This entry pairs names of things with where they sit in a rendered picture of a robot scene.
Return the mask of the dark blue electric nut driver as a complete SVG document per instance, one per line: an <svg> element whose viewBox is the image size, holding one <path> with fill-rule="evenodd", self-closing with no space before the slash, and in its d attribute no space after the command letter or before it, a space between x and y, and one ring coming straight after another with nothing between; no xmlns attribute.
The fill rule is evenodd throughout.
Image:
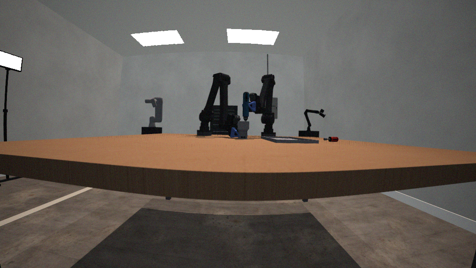
<svg viewBox="0 0 476 268"><path fill-rule="evenodd" d="M244 92L243 93L243 119L244 121L247 121L249 117L249 93Z"/></svg>

